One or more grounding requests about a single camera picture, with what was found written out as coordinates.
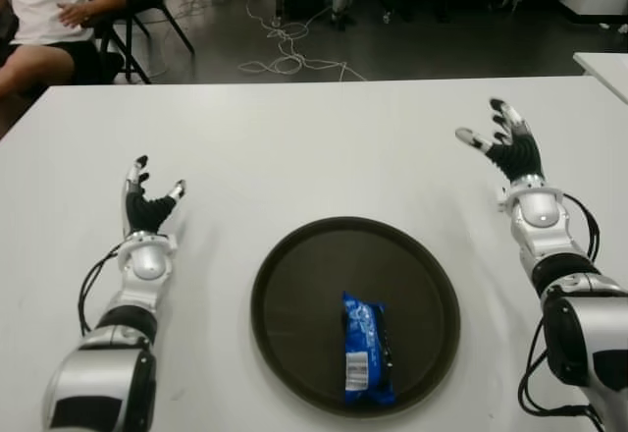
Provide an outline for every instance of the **dark round tray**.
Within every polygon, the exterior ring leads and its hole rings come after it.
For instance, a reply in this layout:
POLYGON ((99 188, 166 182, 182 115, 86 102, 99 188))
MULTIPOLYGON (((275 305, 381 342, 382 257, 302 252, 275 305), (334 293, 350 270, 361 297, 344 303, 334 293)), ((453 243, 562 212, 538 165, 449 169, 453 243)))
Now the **dark round tray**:
POLYGON ((251 299, 257 345, 309 403, 351 416, 405 409, 445 378, 460 312, 443 268, 421 244, 383 223, 331 218, 285 237, 262 264, 251 299), (394 405, 344 402, 342 292, 386 305, 394 405))

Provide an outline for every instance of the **barcode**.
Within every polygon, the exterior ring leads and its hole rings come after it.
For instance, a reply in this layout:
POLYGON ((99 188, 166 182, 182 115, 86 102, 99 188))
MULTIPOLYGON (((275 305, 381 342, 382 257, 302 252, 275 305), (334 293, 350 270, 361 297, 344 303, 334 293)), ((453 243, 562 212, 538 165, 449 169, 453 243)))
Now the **barcode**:
POLYGON ((369 387, 369 355, 366 351, 346 354, 344 388, 347 391, 363 391, 369 387))

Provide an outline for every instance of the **blue wrapper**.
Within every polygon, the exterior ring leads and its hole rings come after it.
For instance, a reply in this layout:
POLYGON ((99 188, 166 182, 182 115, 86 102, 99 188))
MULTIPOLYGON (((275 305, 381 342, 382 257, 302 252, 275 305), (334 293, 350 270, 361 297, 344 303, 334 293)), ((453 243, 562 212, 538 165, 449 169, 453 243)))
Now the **blue wrapper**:
POLYGON ((383 324, 384 305, 342 295, 346 313, 344 336, 344 400, 369 399, 380 405, 394 403, 390 381, 393 366, 383 324))

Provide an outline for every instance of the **robotic arm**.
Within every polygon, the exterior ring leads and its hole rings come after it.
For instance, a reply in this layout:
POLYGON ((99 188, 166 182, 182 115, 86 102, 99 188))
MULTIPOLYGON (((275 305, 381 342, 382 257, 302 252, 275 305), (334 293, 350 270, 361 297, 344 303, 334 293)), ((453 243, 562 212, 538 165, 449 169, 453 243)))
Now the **robotic arm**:
POLYGON ((510 180, 505 210, 521 263, 541 300, 551 372, 578 386, 606 432, 628 431, 628 292, 604 276, 569 234, 562 192, 548 186, 537 144, 508 104, 491 100, 492 142, 460 128, 510 180))
POLYGON ((159 302, 173 271, 175 240, 158 234, 185 194, 179 181, 167 196, 148 201, 137 159, 125 180, 122 206, 125 240, 118 250, 123 285, 96 328, 63 361, 44 398, 44 430, 144 432, 155 400, 159 302))

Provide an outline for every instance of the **black shorts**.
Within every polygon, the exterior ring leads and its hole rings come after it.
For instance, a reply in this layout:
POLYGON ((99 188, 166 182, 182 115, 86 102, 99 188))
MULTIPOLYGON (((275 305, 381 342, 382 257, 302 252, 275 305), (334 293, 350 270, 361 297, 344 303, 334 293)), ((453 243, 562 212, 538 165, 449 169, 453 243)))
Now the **black shorts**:
MULTIPOLYGON (((75 72, 72 75, 72 85, 97 85, 102 83, 102 63, 96 45, 91 41, 76 42, 55 42, 52 44, 42 44, 48 47, 63 49, 75 63, 75 72)), ((9 45, 5 57, 1 59, 2 65, 9 56, 20 47, 20 44, 9 45)))

